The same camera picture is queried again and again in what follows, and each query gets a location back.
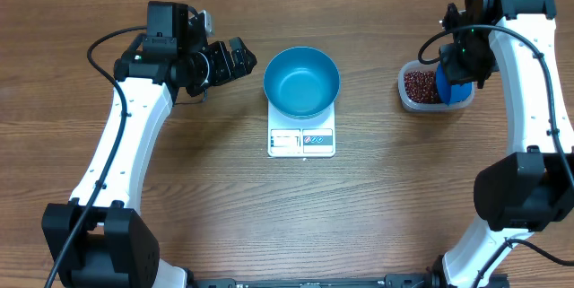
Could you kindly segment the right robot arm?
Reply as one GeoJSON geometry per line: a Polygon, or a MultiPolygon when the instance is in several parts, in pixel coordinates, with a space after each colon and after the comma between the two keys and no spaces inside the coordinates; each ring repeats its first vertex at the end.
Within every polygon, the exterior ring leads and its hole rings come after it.
{"type": "Polygon", "coordinates": [[[492,287],[492,272],[518,244],[573,207],[573,128],[555,61],[554,0],[465,0],[443,19],[451,43],[438,63],[451,85],[502,80],[507,154],[474,182],[476,215],[435,263],[430,284],[492,287]]]}

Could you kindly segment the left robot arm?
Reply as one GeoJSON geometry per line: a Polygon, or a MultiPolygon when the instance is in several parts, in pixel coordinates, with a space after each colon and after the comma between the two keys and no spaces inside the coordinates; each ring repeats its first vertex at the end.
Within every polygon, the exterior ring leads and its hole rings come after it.
{"type": "Polygon", "coordinates": [[[241,38],[208,44],[204,32],[148,27],[106,77],[109,118],[88,170],[65,204],[48,204],[43,230],[54,260],[46,285],[193,287],[192,272],[161,258],[143,221],[143,183],[161,127],[180,88],[193,95],[250,74],[257,60],[241,38]]]}

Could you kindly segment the blue plastic measuring scoop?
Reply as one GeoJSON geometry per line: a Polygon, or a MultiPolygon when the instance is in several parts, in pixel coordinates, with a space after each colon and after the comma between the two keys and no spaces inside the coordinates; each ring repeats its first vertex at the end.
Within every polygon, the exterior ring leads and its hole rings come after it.
{"type": "Polygon", "coordinates": [[[447,105],[466,100],[473,89],[472,83],[449,84],[441,64],[437,66],[435,84],[440,100],[447,105]]]}

